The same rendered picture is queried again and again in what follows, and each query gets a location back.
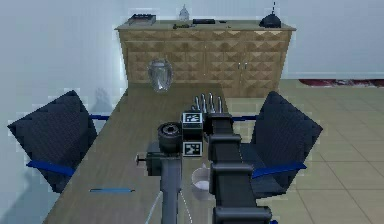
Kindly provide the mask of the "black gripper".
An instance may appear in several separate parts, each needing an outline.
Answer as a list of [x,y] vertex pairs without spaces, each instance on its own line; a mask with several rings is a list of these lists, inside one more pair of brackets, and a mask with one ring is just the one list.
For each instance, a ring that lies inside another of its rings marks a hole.
[[[177,122],[167,122],[161,124],[157,129],[158,139],[151,142],[145,154],[138,153],[135,157],[136,165],[144,162],[149,176],[160,176],[162,174],[162,165],[165,161],[176,160],[180,158],[182,131],[181,126]],[[145,220],[145,224],[149,224],[155,207],[162,196],[162,191],[157,194],[150,211]],[[185,199],[183,191],[180,196],[184,208],[185,224],[193,224],[193,219]]]

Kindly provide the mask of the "white mug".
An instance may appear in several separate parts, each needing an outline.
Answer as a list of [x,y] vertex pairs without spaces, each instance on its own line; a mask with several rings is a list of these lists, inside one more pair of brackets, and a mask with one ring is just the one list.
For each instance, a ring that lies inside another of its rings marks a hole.
[[209,192],[210,169],[205,164],[193,171],[191,183],[192,192],[197,200],[209,201],[212,199]]

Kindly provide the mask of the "blue pen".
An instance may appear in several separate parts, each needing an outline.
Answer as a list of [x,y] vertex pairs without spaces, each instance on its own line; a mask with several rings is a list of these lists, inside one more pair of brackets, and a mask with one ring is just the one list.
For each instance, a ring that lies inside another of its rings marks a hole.
[[93,193],[130,193],[134,191],[134,189],[129,188],[92,188],[89,190]]

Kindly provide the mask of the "long wooden table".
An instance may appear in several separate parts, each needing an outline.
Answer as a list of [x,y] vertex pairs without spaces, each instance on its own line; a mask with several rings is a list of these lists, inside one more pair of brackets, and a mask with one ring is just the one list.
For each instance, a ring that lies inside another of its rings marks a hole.
[[[174,84],[157,93],[148,84],[130,84],[43,224],[145,224],[160,191],[160,178],[136,165],[157,140],[157,128],[178,121],[194,97],[222,96],[218,84]],[[93,193],[92,188],[129,188],[130,193]],[[162,198],[149,224],[161,224]]]

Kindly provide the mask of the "silver pronged rack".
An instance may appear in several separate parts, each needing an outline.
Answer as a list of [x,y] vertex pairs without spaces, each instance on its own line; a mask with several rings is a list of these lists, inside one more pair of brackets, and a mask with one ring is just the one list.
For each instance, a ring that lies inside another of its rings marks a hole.
[[220,96],[214,96],[212,93],[209,93],[208,96],[202,93],[200,96],[194,97],[191,110],[203,114],[223,113],[223,100]]

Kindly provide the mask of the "clear glass vase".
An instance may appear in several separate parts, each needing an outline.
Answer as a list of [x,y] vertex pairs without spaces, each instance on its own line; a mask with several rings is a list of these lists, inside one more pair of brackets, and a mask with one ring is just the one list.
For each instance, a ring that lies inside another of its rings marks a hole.
[[173,69],[168,60],[152,60],[148,65],[147,71],[150,84],[156,92],[166,92],[169,90],[173,80]]

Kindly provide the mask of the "black chair with blue bars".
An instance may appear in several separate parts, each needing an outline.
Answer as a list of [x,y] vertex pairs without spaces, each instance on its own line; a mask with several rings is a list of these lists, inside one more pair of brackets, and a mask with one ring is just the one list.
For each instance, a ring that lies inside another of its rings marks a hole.
[[258,177],[236,177],[231,188],[255,199],[285,194],[323,128],[275,91],[268,94],[255,122],[250,143],[242,143],[244,163]]
[[97,138],[93,118],[71,90],[8,125],[52,191],[61,193]]

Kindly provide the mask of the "wooden sideboard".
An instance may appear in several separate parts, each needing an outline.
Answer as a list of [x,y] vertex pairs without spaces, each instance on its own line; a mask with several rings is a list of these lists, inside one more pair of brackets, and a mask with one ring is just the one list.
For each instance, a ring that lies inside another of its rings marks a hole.
[[[173,29],[173,24],[192,27]],[[131,83],[147,83],[150,62],[166,59],[175,83],[218,83],[229,98],[262,98],[278,89],[295,29],[286,24],[264,28],[257,20],[159,20],[151,26],[123,24],[117,31]]]

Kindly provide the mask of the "dark grey flat tray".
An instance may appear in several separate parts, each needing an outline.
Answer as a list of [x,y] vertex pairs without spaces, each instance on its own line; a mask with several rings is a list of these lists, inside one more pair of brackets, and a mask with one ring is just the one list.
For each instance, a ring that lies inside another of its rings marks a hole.
[[156,16],[153,14],[133,14],[128,19],[129,25],[151,26],[156,22]]

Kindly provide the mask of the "black round device with antenna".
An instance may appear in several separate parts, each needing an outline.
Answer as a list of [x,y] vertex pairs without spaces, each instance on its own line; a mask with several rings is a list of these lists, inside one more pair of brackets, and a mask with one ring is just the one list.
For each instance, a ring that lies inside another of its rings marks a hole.
[[260,27],[264,28],[280,28],[282,22],[280,18],[275,14],[275,7],[272,7],[272,11],[269,15],[265,16],[259,23]]

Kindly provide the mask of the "dark red carpet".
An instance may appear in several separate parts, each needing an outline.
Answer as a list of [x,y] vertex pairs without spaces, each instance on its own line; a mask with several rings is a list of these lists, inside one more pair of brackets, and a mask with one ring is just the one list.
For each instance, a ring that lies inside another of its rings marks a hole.
[[300,79],[304,85],[311,87],[374,87],[384,88],[384,79]]

